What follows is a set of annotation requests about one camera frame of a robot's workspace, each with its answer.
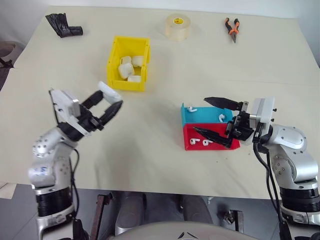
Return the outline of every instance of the orange-handled pliers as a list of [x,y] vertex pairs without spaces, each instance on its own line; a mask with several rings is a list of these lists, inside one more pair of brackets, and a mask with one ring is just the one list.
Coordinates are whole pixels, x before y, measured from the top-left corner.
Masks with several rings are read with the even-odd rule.
[[224,24],[226,26],[226,28],[228,29],[228,33],[229,35],[231,36],[232,40],[234,41],[234,43],[236,43],[236,40],[237,40],[237,34],[239,33],[239,25],[240,25],[240,22],[238,20],[238,18],[236,18],[234,20],[234,28],[232,28],[232,26],[230,25],[229,23],[229,18],[227,17],[224,21]]

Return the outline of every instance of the table surface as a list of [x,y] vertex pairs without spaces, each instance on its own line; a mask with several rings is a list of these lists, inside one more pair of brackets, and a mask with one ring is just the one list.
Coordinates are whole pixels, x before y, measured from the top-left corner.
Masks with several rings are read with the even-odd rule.
[[[0,92],[0,181],[28,184],[35,139],[55,126],[48,89],[83,101],[106,80],[115,35],[150,38],[145,92],[118,92],[124,104],[102,132],[80,141],[79,188],[268,198],[265,170],[252,146],[185,151],[182,103],[205,97],[249,101],[275,96],[277,124],[296,126],[320,162],[320,71],[295,19],[179,11],[188,39],[163,34],[172,10],[50,7],[83,36],[59,38],[43,17]],[[236,44],[225,17],[239,18]],[[93,109],[100,115],[107,107]]]

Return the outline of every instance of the yellow plastic bin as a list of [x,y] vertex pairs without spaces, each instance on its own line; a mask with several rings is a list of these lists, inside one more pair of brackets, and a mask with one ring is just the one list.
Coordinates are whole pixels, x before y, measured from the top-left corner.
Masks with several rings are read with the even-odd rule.
[[[134,75],[141,76],[141,82],[128,82],[118,72],[120,59],[125,56],[143,56],[142,67],[134,68]],[[150,61],[150,39],[143,37],[115,36],[106,65],[107,84],[113,89],[127,91],[145,90],[147,81],[147,63]]]

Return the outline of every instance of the red tray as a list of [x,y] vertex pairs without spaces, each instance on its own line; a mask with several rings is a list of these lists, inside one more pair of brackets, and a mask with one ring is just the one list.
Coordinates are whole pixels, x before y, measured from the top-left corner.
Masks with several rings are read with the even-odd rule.
[[[223,145],[212,142],[208,146],[203,145],[203,140],[206,139],[202,135],[196,132],[194,127],[199,127],[203,129],[209,129],[211,131],[217,132],[222,137],[227,137],[225,135],[225,130],[227,127],[226,123],[186,123],[183,127],[183,138],[184,138],[184,148],[186,151],[192,150],[234,150],[240,147],[238,140],[234,139],[232,141],[231,147],[226,148]],[[196,144],[191,145],[190,139],[200,139]]]

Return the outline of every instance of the tape roll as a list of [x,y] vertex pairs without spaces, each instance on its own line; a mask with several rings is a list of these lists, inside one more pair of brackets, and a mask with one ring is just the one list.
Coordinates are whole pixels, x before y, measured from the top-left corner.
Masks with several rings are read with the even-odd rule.
[[188,37],[190,18],[180,13],[174,13],[165,20],[165,35],[169,40],[182,41]]

